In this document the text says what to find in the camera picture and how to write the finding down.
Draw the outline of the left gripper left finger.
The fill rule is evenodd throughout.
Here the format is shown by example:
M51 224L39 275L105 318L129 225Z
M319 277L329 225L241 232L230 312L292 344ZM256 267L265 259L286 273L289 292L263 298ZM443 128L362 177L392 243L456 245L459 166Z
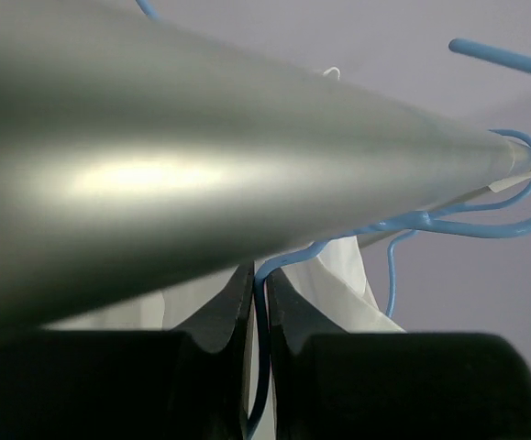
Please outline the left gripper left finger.
M254 267L172 330L0 342L0 439L242 439Z

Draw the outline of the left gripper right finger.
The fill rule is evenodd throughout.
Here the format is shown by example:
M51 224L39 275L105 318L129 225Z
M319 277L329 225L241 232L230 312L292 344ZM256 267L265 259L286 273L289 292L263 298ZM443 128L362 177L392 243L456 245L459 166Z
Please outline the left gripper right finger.
M531 371L483 333L350 333L268 278L281 439L531 439Z

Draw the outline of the blue wire hanger of skirt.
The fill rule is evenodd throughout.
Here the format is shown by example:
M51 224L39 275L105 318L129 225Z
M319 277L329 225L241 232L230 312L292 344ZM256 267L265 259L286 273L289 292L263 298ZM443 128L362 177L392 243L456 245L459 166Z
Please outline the blue wire hanger of skirt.
M493 46L484 45L479 42L454 38L448 44L448 49L454 53L462 54L474 59L487 61L491 64L500 65L515 71L531 74L531 57L512 52L507 49L499 49ZM531 137L526 133L512 129L496 129L496 134L518 138L525 142L531 149ZM387 305L387 315L393 315L396 300L396 275L394 264L395 246L418 232L430 232L448 234L460 237L475 237L487 239L502 239L521 237L531 234L531 217L507 225L475 225L443 221L441 218L446 215L453 215L465 212L479 212L504 209L512 204L525 199L531 193L531 179L527 186L517 195L499 203L489 203L481 205L471 205L466 203L455 203L446 208L436 211L412 211L407 214L398 215L387 220L380 221L374 225L355 229L345 233L344 237L364 235L376 232L399 232L401 235L394 238L387 248L388 273L390 290ZM259 375L255 401L252 405L248 422L247 437L251 439L259 426L263 415L266 401L269 394L269 380L271 374L271 338L269 316L265 297L265 281L275 270L294 263L300 263L316 257L328 244L326 240L312 243L309 247L270 258L263 262L258 268L253 283L253 300L255 303L255 313L258 331L259 344Z

